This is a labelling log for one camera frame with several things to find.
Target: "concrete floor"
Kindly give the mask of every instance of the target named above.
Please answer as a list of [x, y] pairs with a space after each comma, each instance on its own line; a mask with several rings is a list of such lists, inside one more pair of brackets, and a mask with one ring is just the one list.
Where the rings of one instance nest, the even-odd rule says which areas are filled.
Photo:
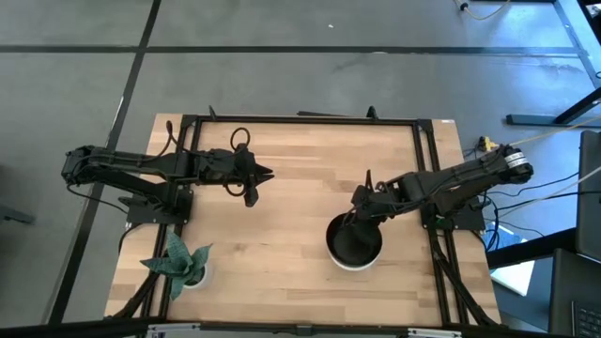
[[[137, 45], [151, 3], [4, 1], [0, 44]], [[593, 64], [599, 64], [598, 44], [575, 2], [562, 3]], [[486, 13], [496, 6], [470, 8]], [[551, 5], [513, 4], [476, 22], [459, 14], [453, 0], [163, 1], [150, 44], [571, 46]], [[83, 205], [58, 175], [64, 153], [105, 143], [132, 59], [132, 54], [0, 54], [5, 145], [0, 203], [37, 217], [32, 225], [0, 226], [0, 327], [44, 318]], [[364, 115], [375, 105], [385, 117], [452, 118], [468, 148], [480, 135], [507, 143], [547, 132], [509, 127], [502, 119], [511, 113], [556, 115], [592, 89], [580, 61], [570, 57], [148, 54], [118, 149], [144, 151], [156, 113], [204, 114], [209, 104], [218, 114]], [[524, 145], [536, 172], [531, 184], [575, 173], [578, 140], [579, 131], [568, 131]], [[552, 191], [495, 201], [506, 206]], [[117, 196], [105, 189], [103, 198]], [[576, 199], [540, 203], [506, 221], [554, 233], [575, 225]], [[101, 318], [124, 222], [118, 211], [99, 208], [66, 320]]]

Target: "wooden tabletop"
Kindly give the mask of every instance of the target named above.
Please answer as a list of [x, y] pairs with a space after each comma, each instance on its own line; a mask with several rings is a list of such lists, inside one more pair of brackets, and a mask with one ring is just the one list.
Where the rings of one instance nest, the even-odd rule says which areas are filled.
[[[157, 115], [147, 153], [167, 139], [166, 120]], [[453, 120], [434, 120], [440, 166], [463, 161]], [[194, 186], [193, 214], [182, 238], [192, 252], [213, 243], [209, 287], [184, 290], [171, 301], [168, 318], [224, 322], [340, 325], [440, 325], [432, 258], [418, 211], [388, 220], [377, 263], [349, 272], [328, 256], [325, 231], [346, 212], [350, 197], [372, 170], [374, 183], [417, 170], [409, 127], [272, 123], [203, 123], [200, 149], [229, 148], [237, 127], [252, 135], [250, 150], [275, 179], [258, 187], [259, 201], [244, 206], [218, 186]], [[424, 148], [427, 149], [425, 135]], [[158, 226], [145, 224], [123, 243], [106, 314], [120, 310], [147, 276], [141, 259], [152, 255]], [[489, 316], [500, 321], [482, 243], [455, 232], [461, 276]], [[451, 315], [455, 295], [448, 281]], [[162, 280], [151, 313], [158, 312]]]

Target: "yellow connector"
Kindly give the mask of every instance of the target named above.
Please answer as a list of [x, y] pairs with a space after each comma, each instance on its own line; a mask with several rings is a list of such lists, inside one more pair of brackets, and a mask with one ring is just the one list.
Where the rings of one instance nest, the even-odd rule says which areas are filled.
[[488, 136], [480, 136], [478, 140], [478, 150], [482, 152], [488, 152], [498, 146], [496, 143], [490, 141], [490, 137]]

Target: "white pot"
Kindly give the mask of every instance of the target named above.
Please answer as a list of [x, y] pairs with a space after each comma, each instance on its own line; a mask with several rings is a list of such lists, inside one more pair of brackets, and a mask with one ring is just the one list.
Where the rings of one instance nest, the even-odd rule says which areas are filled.
[[345, 264], [344, 264], [344, 263], [342, 263], [341, 261], [337, 260], [337, 259], [336, 259], [336, 257], [334, 257], [334, 256], [333, 256], [333, 254], [331, 254], [331, 251], [330, 251], [330, 250], [328, 250], [328, 254], [330, 254], [330, 258], [331, 258], [331, 260], [332, 260], [332, 261], [334, 261], [334, 263], [335, 263], [335, 264], [336, 264], [338, 267], [340, 267], [340, 268], [342, 268], [342, 269], [345, 269], [346, 271], [361, 271], [361, 270], [365, 270], [365, 269], [368, 269], [369, 267], [373, 266], [373, 265], [376, 263], [376, 261], [378, 260], [378, 258], [379, 258], [379, 256], [380, 256], [380, 254], [382, 254], [382, 251], [380, 251], [380, 252], [378, 253], [378, 255], [376, 256], [376, 258], [374, 258], [374, 260], [373, 260], [373, 261], [371, 261], [371, 262], [369, 262], [369, 263], [365, 264], [364, 266], [360, 266], [360, 267], [350, 267], [350, 266], [348, 266], [348, 265], [345, 265]]
[[213, 277], [213, 267], [209, 263], [206, 263], [205, 264], [205, 275], [203, 276], [203, 279], [201, 279], [200, 282], [198, 282], [194, 285], [184, 285], [184, 288], [187, 288], [187, 289], [205, 288], [207, 285], [210, 284], [212, 277]]

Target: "white cable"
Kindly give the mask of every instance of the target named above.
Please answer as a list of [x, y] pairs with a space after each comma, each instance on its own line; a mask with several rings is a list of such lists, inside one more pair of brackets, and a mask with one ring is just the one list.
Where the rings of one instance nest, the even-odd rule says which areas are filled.
[[564, 128], [564, 129], [561, 129], [561, 130], [558, 130], [558, 131], [550, 131], [550, 132], [544, 133], [544, 134], [542, 134], [542, 135], [533, 136], [533, 137], [530, 137], [530, 138], [527, 138], [527, 139], [524, 139], [524, 140], [520, 140], [520, 141], [517, 141], [517, 142], [513, 142], [512, 144], [509, 144], [509, 146], [517, 146], [517, 145], [521, 145], [521, 144], [523, 144], [523, 143], [526, 143], [526, 142], [529, 142], [529, 141], [538, 140], [539, 138], [543, 138], [543, 137], [547, 137], [547, 136], [550, 136], [550, 135], [556, 134], [556, 133], [558, 133], [558, 132], [569, 131], [569, 130], [572, 130], [572, 129], [574, 129], [574, 128], [578, 128], [578, 127], [580, 127], [580, 126], [583, 126], [583, 125], [585, 125], [585, 124], [588, 124], [589, 122], [593, 122], [593, 121], [595, 121], [595, 120], [598, 120], [599, 118], [601, 118], [601, 116], [593, 117], [593, 118], [591, 118], [591, 119], [588, 119], [588, 120], [586, 120], [586, 121], [584, 121], [584, 122], [580, 122], [580, 123], [578, 123], [577, 125], [570, 126], [570, 127], [568, 127], [568, 128]]
[[[459, 6], [459, 9], [461, 9], [461, 5], [463, 5], [463, 3], [461, 3], [461, 1], [460, 1], [460, 0], [455, 0], [455, 2], [456, 2], [456, 3], [457, 3], [457, 5]], [[507, 7], [507, 5], [509, 5], [509, 3], [510, 3], [510, 2], [511, 2], [511, 0], [507, 0], [507, 1], [505, 1], [505, 3], [504, 3], [504, 4], [503, 4], [501, 7], [497, 8], [497, 10], [495, 10], [494, 12], [492, 12], [492, 13], [490, 13], [490, 14], [488, 14], [488, 15], [484, 16], [484, 17], [479, 17], [479, 16], [475, 15], [475, 14], [474, 14], [474, 13], [473, 13], [473, 12], [470, 10], [470, 8], [469, 8], [469, 7], [465, 7], [465, 8], [464, 8], [464, 9], [462, 9], [462, 10], [465, 10], [465, 11], [466, 11], [466, 13], [468, 13], [468, 14], [469, 14], [469, 15], [472, 17], [472, 19], [474, 19], [474, 20], [479, 20], [479, 21], [483, 21], [483, 20], [486, 20], [486, 19], [488, 19], [488, 18], [492, 17], [493, 15], [495, 15], [495, 14], [499, 13], [500, 11], [502, 11], [504, 8], [506, 8], [506, 7]]]
[[596, 173], [597, 173], [597, 172], [599, 172], [599, 171], [601, 171], [601, 165], [600, 165], [598, 168], [596, 168], [596, 169], [594, 169], [593, 171], [591, 171], [591, 172], [590, 172], [590, 173], [589, 173], [587, 176], [585, 176], [585, 177], [583, 177], [583, 178], [579, 179], [579, 180], [578, 180], [578, 182], [574, 182], [574, 183], [570, 184], [569, 186], [567, 186], [567, 187], [565, 187], [565, 188], [561, 188], [561, 189], [557, 190], [556, 192], [554, 192], [554, 193], [550, 194], [549, 196], [545, 196], [545, 197], [537, 198], [537, 199], [535, 199], [535, 200], [533, 200], [533, 201], [531, 201], [531, 202], [529, 202], [529, 203], [523, 204], [523, 205], [521, 205], [521, 206], [519, 206], [519, 207], [514, 207], [513, 209], [511, 209], [511, 210], [509, 210], [509, 211], [505, 212], [504, 214], [500, 215], [500, 216], [499, 216], [499, 219], [500, 219], [501, 217], [505, 217], [505, 216], [509, 215], [510, 213], [512, 213], [512, 212], [514, 212], [514, 211], [516, 211], [516, 210], [519, 210], [519, 209], [521, 209], [521, 208], [523, 208], [523, 207], [525, 207], [525, 206], [530, 206], [530, 205], [532, 205], [532, 204], [534, 204], [534, 203], [536, 203], [536, 202], [543, 201], [543, 200], [546, 200], [546, 199], [548, 199], [549, 197], [553, 197], [553, 196], [555, 196], [555, 195], [557, 195], [557, 194], [560, 194], [561, 192], [564, 192], [564, 191], [566, 191], [566, 190], [568, 190], [568, 189], [570, 189], [570, 188], [574, 187], [575, 185], [577, 185], [577, 184], [580, 184], [580, 183], [584, 182], [584, 180], [585, 180], [585, 179], [588, 179], [589, 177], [593, 176], [594, 174], [596, 174]]

